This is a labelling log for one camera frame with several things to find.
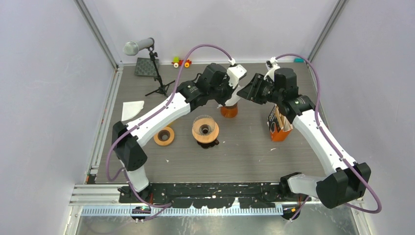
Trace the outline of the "clear glass dripper cone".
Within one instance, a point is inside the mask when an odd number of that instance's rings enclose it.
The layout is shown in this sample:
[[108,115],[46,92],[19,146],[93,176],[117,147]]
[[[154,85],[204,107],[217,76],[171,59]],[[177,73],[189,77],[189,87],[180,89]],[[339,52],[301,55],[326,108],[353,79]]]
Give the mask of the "clear glass dripper cone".
[[216,129],[215,120],[209,115],[201,115],[195,118],[192,130],[200,136],[211,134]]

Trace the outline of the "orange coffee filter box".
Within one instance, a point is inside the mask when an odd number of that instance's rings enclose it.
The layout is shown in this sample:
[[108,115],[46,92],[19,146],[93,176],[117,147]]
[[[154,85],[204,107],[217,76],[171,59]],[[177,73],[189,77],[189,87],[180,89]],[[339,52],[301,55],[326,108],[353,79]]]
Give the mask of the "orange coffee filter box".
[[287,136],[294,129],[293,125],[288,121],[278,109],[277,105],[274,105],[270,114],[268,115],[267,124],[269,127],[271,140],[284,141]]

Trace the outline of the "large wooden ring holder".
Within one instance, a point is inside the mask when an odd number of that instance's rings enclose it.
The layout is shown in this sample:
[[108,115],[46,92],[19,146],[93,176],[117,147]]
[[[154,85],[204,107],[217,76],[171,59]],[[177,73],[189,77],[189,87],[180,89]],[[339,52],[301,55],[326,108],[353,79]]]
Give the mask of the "large wooden ring holder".
[[219,126],[216,123],[216,129],[209,135],[206,136],[200,136],[197,135],[193,130],[192,130],[192,135],[195,138],[196,141],[202,142],[202,143],[209,143],[214,141],[215,139],[218,138],[219,136]]

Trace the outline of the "dark brown dripper cup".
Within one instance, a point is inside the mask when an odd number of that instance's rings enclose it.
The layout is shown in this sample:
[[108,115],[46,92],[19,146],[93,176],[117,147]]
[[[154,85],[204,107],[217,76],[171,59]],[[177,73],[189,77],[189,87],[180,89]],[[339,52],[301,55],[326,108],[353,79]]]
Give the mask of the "dark brown dripper cup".
[[208,148],[211,148],[211,147],[217,146],[219,143],[220,143],[220,142],[219,142],[219,140],[218,140],[218,139],[215,139],[214,141],[209,142],[209,143],[202,143],[202,142],[197,141],[197,144],[198,144],[199,146],[201,146],[203,149],[208,149]]

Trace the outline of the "white paper coffee filter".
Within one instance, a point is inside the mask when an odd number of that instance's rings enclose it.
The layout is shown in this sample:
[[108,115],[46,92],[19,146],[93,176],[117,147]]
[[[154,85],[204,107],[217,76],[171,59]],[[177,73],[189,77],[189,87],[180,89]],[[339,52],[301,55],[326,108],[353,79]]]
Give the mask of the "white paper coffee filter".
[[238,85],[237,87],[236,87],[236,89],[233,91],[233,93],[232,93],[232,95],[231,95],[231,98],[230,99],[228,99],[226,102],[225,102],[225,105],[222,105],[222,104],[219,104],[218,105],[218,107],[217,108],[220,108],[220,107],[230,107],[230,106],[233,106],[233,105],[235,105],[240,99],[241,99],[241,97],[240,96],[238,96],[237,95],[237,93],[242,89],[243,87],[241,87],[240,85]]

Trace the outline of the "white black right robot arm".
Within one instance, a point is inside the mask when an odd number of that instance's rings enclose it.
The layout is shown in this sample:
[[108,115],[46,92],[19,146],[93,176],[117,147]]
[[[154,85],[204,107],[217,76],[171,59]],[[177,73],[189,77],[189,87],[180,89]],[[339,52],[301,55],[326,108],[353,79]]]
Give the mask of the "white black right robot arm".
[[307,140],[321,165],[325,177],[295,172],[281,177],[279,194],[292,201],[298,194],[318,198],[329,209],[364,196],[371,169],[358,163],[334,139],[306,95],[299,94],[297,75],[291,68],[274,71],[274,77],[256,73],[238,96],[257,104],[271,102]]

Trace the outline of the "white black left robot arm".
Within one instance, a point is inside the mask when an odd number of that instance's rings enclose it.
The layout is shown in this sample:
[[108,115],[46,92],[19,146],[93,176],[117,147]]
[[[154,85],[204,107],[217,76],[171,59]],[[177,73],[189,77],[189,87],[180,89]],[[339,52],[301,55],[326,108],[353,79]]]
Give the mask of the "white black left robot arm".
[[210,100],[221,106],[236,104],[238,83],[246,74],[240,64],[226,69],[211,63],[198,78],[180,83],[176,91],[148,113],[127,124],[119,121],[113,125],[112,150],[124,167],[132,188],[131,196],[137,202],[146,202],[150,196],[144,169],[147,155],[142,148],[168,124]]

